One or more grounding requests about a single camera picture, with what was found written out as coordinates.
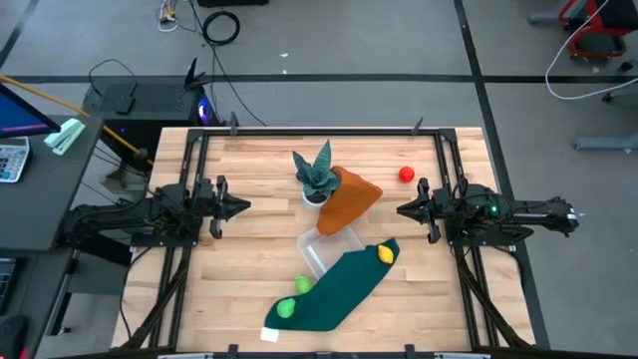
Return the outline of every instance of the computer screen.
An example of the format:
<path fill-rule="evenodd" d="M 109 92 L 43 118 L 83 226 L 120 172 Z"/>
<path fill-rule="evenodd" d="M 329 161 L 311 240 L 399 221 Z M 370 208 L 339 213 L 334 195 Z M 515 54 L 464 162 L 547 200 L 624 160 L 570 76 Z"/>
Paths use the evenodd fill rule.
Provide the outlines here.
<path fill-rule="evenodd" d="M 60 126 L 0 85 L 0 139 L 60 132 Z"/>

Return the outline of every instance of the wooden table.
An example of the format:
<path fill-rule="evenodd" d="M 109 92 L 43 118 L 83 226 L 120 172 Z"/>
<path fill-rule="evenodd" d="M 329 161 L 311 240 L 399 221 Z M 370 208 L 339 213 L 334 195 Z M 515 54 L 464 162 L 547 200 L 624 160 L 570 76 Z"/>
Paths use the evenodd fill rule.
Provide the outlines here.
<path fill-rule="evenodd" d="M 163 130 L 151 188 L 178 182 L 186 133 L 187 129 Z M 482 130 L 461 128 L 457 135 L 469 181 L 495 188 Z M 291 151 L 312 160 L 326 140 L 314 136 L 210 140 L 206 176 L 214 182 L 217 175 L 225 175 L 229 193 L 250 200 L 252 207 L 222 224 L 221 240 L 212 239 L 207 221 L 202 227 L 200 245 L 190 262 L 178 351 L 226 351 L 229 344 L 238 344 L 240 351 L 267 352 L 403 351 L 410 343 L 418 351 L 470 349 L 459 277 L 446 239 L 429 245 L 426 226 L 396 214 L 398 205 L 417 195 L 415 181 L 398 180 L 400 167 L 413 167 L 416 178 L 428 178 L 432 188 L 442 186 L 431 137 L 330 138 L 333 165 L 359 174 L 384 191 L 352 223 L 355 232 L 364 244 L 395 237 L 401 255 L 336 330 L 282 331 L 277 343 L 260 340 L 270 306 L 277 298 L 294 294 L 294 275 L 312 277 L 295 241 L 312 228 L 317 216 L 303 208 Z M 447 160 L 452 169 L 449 149 Z M 483 248 L 482 254 L 492 301 L 518 334 L 533 342 L 515 261 L 492 248 Z M 155 248 L 131 270 L 124 311 L 132 330 L 155 304 L 163 256 L 164 249 Z M 481 343 L 486 344 L 479 310 L 477 319 Z M 167 328 L 167 324 L 162 327 L 160 343 L 167 338 Z M 120 320 L 113 344 L 126 339 Z"/>

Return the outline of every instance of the yellow lemon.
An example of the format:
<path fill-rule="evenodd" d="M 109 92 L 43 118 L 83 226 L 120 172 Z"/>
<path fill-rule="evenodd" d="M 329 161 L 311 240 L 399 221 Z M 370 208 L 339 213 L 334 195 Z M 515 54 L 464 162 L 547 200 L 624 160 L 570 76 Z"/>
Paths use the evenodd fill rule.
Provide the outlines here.
<path fill-rule="evenodd" d="M 379 244 L 379 259 L 384 263 L 392 264 L 395 261 L 395 253 L 387 246 Z"/>

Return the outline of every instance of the transparent bin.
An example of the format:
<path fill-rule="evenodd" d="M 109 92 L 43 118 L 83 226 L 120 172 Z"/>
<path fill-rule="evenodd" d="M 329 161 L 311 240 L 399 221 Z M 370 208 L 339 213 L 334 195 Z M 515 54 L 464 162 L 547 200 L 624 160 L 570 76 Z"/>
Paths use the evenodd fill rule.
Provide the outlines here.
<path fill-rule="evenodd" d="M 297 249 L 317 279 L 321 278 L 345 252 L 363 250 L 364 245 L 347 225 L 334 235 L 323 235 L 317 227 L 297 238 Z"/>

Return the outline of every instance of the white pot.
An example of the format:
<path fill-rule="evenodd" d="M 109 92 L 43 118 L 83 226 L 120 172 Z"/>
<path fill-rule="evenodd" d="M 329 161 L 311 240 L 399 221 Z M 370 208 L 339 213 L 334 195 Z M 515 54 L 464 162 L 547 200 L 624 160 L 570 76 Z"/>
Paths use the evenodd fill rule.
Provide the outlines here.
<path fill-rule="evenodd" d="M 309 212 L 318 213 L 321 210 L 321 207 L 326 204 L 328 199 L 330 199 L 330 195 L 326 198 L 326 200 L 320 203 L 313 203 L 308 198 L 306 198 L 306 194 L 304 194 L 303 190 L 301 190 L 301 197 L 303 198 L 303 206 L 308 209 Z"/>

